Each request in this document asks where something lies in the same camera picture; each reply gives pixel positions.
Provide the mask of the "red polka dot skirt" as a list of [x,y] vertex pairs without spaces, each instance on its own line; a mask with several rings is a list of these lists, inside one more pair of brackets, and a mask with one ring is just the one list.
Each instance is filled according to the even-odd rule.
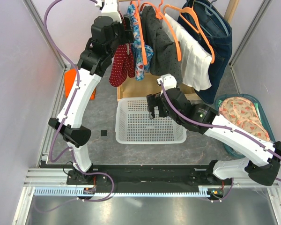
[[135,65],[131,45],[129,55],[127,55],[126,44],[120,45],[114,56],[109,82],[111,86],[119,87],[128,77],[134,76]]

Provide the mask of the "orange hanger of floral skirt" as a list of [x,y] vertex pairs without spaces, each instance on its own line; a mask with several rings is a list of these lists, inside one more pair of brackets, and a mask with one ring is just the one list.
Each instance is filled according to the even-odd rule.
[[144,42],[142,26],[141,26],[141,17],[140,17],[140,12],[139,12],[140,0],[131,0],[130,4],[134,5],[134,7],[135,7],[135,18],[137,19],[137,23],[139,26],[143,64],[147,65],[148,60],[147,60],[147,55],[146,55],[145,42]]

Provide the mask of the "blue floral skirt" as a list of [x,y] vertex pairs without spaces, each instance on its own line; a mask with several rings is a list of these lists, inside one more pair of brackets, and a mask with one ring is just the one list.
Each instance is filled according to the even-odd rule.
[[133,35],[134,35],[134,42],[132,43],[132,52],[133,52],[134,63],[135,63],[135,79],[137,81],[141,81],[145,78],[145,73],[149,72],[150,62],[154,55],[154,51],[153,51],[152,47],[145,44],[148,63],[147,63],[147,65],[144,65],[143,59],[142,59],[139,26],[137,23],[137,19],[135,18],[134,5],[130,4],[130,6],[127,9],[127,14],[129,15],[129,19],[131,22],[131,26],[133,28]]

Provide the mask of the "orange hanger of grey skirt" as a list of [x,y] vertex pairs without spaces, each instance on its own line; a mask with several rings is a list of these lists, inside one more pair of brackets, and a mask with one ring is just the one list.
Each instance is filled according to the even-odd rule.
[[162,4],[163,4],[163,1],[161,1],[159,6],[157,7],[153,3],[146,1],[146,2],[141,4],[140,11],[143,11],[143,8],[145,7],[145,5],[150,5],[155,10],[156,18],[163,19],[165,21],[166,25],[168,26],[168,28],[169,28],[169,30],[170,30],[173,38],[174,38],[174,42],[175,42],[175,45],[176,45],[176,52],[177,52],[177,60],[181,61],[181,59],[182,59],[181,48],[180,48],[177,36],[176,36],[171,24],[169,23],[169,21],[166,19],[166,17],[164,16],[164,14],[160,10],[160,7],[161,7]]

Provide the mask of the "grey dotted skirt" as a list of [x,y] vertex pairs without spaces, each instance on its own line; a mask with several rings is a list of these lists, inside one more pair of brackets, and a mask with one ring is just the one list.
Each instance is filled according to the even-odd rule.
[[145,6],[141,12],[142,32],[145,44],[153,49],[149,71],[152,75],[171,74],[178,84],[182,83],[181,67],[177,60],[176,44],[163,30],[156,18],[155,9]]

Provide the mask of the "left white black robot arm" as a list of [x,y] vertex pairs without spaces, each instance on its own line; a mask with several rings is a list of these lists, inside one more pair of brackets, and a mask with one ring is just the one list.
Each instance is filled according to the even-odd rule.
[[133,29],[127,15],[117,22],[108,16],[99,16],[91,26],[91,38],[80,54],[73,86],[63,109],[56,118],[49,119],[49,126],[63,137],[73,159],[69,176],[82,184],[92,182],[92,162],[87,143],[91,130],[82,125],[82,118],[92,92],[100,83],[112,63],[117,48],[134,41]]

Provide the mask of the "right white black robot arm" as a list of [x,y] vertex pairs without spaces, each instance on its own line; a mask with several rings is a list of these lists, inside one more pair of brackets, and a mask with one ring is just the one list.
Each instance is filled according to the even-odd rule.
[[250,178],[271,186],[280,169],[281,142],[263,141],[233,125],[206,104],[192,104],[177,88],[146,96],[149,116],[170,117],[189,131],[212,137],[240,152],[244,158],[232,161],[212,160],[205,172],[209,184],[232,178]]

